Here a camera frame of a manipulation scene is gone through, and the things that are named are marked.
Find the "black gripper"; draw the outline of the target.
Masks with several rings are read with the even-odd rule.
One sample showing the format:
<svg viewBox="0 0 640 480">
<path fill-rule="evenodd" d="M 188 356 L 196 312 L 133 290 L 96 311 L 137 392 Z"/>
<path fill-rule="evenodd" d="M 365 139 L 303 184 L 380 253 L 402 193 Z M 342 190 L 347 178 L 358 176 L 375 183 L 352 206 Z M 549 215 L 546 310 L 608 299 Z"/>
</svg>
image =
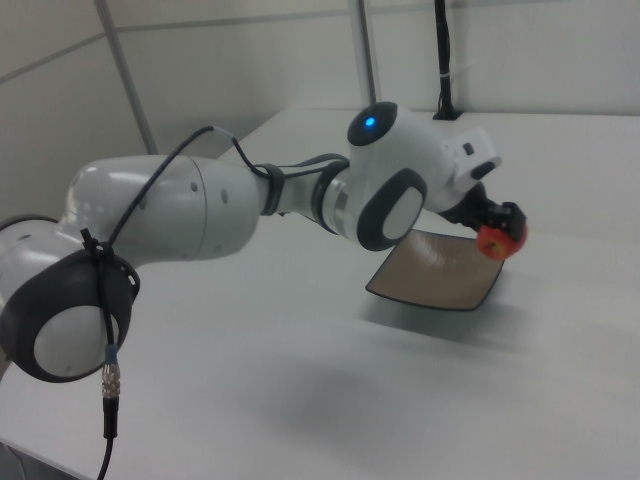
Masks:
<svg viewBox="0 0 640 480">
<path fill-rule="evenodd" d="M 527 234 L 527 217 L 521 208 L 514 202 L 495 204 L 488 198 L 483 183 L 477 183 L 458 204 L 439 216 L 474 231 L 483 226 L 502 230 L 511 239 L 524 239 Z"/>
</svg>

